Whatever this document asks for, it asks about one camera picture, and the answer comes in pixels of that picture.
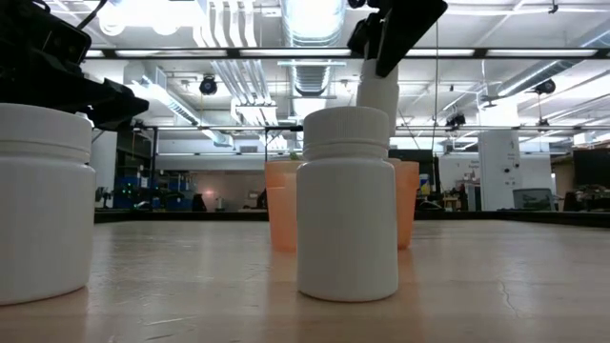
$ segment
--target ceiling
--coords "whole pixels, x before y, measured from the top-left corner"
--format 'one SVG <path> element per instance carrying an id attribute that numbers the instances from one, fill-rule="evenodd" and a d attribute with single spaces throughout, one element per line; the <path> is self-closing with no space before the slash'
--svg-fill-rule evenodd
<path id="1" fill-rule="evenodd" d="M 475 47 L 515 47 L 515 48 L 562 48 L 570 47 L 570 42 L 583 36 L 592 28 L 608 21 L 610 2 L 607 0 L 558 0 L 560 11 L 549 14 L 550 0 L 446 0 L 450 9 L 417 43 L 419 47 L 434 48 L 475 48 Z M 47 1 L 55 15 L 77 24 L 86 15 L 91 5 L 83 1 Z M 522 14 L 525 11 L 537 13 Z M 341 30 L 339 46 L 345 46 L 356 23 L 367 17 L 368 10 L 347 10 Z M 259 47 L 284 47 L 283 29 L 279 4 L 275 0 L 254 1 L 254 32 Z M 147 15 L 142 10 L 138 15 Z M 171 35 L 157 34 L 151 28 L 127 27 L 117 36 L 108 36 L 99 29 L 97 19 L 87 27 L 95 48 L 141 48 L 161 47 L 195 48 L 193 31 L 181 27 Z M 122 65 L 104 65 L 106 61 L 87 61 L 84 70 L 98 78 L 109 77 L 109 73 L 120 75 Z M 279 67 L 277 60 L 263 60 L 262 67 L 269 85 L 271 97 L 277 104 L 278 119 L 286 119 L 293 113 L 291 100 L 293 89 L 289 70 Z M 354 104 L 354 93 L 359 79 L 361 61 L 345 60 L 345 66 L 335 67 L 331 80 L 326 107 Z M 535 65 L 533 60 L 403 60 L 399 65 L 400 98 L 397 123 L 411 125 L 432 124 L 431 118 L 448 104 L 483 83 L 502 82 Z M 218 93 L 202 96 L 198 90 L 204 74 L 214 74 L 211 61 L 145 61 L 148 70 L 160 68 L 168 75 L 168 89 L 181 101 L 199 111 L 207 122 L 217 125 L 235 125 L 229 115 L 232 97 L 222 80 L 216 78 Z M 557 92 L 569 89 L 610 69 L 607 61 L 585 61 L 574 68 L 555 76 Z M 534 94 L 520 94 L 514 97 L 518 102 L 519 121 L 533 124 L 539 115 L 574 108 L 579 104 L 608 93 L 610 76 L 600 77 L 575 91 L 563 96 L 552 96 L 539 107 Z M 610 115 L 610 105 L 600 104 L 590 111 L 566 116 L 553 124 L 572 125 L 590 118 Z M 475 124 L 476 111 L 466 113 L 469 124 Z M 142 115 L 151 125 L 173 125 L 173 114 L 163 105 L 154 103 L 152 110 Z"/>

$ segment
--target workbench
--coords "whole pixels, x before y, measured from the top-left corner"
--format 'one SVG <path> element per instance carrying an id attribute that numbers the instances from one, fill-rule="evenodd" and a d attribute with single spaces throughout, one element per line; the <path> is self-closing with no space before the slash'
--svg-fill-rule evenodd
<path id="1" fill-rule="evenodd" d="M 594 342 L 610 339 L 610 232 L 416 222 L 399 291 L 340 304 L 295 289 L 266 222 L 95 227 L 87 288 L 0 307 L 0 342 Z"/>

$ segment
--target orange plastic cup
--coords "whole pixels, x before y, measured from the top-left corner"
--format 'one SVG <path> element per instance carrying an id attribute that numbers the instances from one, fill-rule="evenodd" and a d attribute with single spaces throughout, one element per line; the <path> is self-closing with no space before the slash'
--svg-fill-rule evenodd
<path id="1" fill-rule="evenodd" d="M 398 249 L 403 250 L 411 245 L 419 187 L 419 163 L 403 162 L 395 158 L 387 161 L 394 166 L 396 174 L 397 240 Z"/>
<path id="2" fill-rule="evenodd" d="M 296 251 L 296 169 L 303 161 L 265 163 L 271 245 L 277 252 Z"/>

